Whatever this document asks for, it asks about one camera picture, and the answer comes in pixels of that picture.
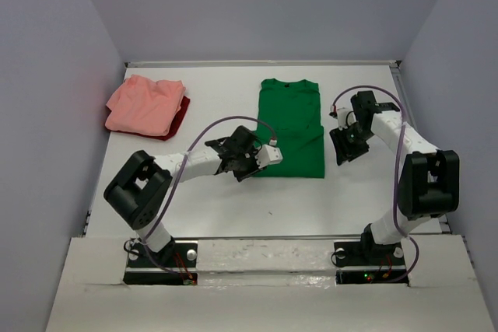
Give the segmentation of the green t shirt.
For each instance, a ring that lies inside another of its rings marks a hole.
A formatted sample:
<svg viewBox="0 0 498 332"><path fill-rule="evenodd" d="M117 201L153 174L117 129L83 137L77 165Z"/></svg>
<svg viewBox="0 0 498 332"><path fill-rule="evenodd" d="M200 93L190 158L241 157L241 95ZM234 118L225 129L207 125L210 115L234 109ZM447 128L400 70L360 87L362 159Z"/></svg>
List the green t shirt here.
<svg viewBox="0 0 498 332"><path fill-rule="evenodd" d="M258 177L324 178L324 128L317 83L262 81L258 119L272 127L283 156L281 163L269 166Z"/></svg>

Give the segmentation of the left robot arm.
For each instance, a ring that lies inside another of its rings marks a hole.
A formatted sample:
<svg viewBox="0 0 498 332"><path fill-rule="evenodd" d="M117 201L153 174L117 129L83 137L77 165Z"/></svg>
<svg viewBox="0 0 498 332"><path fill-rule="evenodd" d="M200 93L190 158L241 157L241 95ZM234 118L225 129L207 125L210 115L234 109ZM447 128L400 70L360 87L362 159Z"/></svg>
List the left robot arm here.
<svg viewBox="0 0 498 332"><path fill-rule="evenodd" d="M282 160L274 144L262 143L239 126L231 136L208 141L202 149L157 157L134 152L103 198L146 244L147 259L164 266L174 254L175 240L162 223L160 209L173 184L221 173L232 173L241 182Z"/></svg>

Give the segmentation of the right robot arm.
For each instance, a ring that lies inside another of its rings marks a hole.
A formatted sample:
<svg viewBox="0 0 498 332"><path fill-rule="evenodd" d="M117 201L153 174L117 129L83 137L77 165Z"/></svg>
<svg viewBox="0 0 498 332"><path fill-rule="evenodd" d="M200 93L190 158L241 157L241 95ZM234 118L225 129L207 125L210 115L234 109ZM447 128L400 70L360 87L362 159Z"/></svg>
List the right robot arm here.
<svg viewBox="0 0 498 332"><path fill-rule="evenodd" d="M377 265L392 258L415 228L455 211L459 204L458 154L428 142L408 123L398 99L380 103L375 90L360 86L349 108L331 105L338 127L330 137L338 165L367 154L373 137L395 154L393 204L365 227L359 240L335 245L332 258L338 267Z"/></svg>

